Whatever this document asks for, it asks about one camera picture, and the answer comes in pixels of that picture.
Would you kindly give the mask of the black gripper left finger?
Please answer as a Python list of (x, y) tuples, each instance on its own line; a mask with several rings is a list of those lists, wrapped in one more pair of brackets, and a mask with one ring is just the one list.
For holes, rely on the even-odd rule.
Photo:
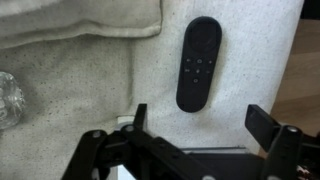
[(137, 180), (214, 180), (214, 172), (160, 137), (144, 131), (147, 106), (134, 120), (108, 134), (82, 135), (62, 180), (106, 180), (111, 169), (124, 166)]

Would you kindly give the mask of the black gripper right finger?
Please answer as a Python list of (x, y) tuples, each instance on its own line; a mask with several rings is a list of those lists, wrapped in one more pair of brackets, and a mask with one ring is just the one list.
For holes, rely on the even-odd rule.
[(267, 153), (262, 180), (319, 180), (319, 136), (280, 124), (254, 104), (247, 107), (245, 127)]

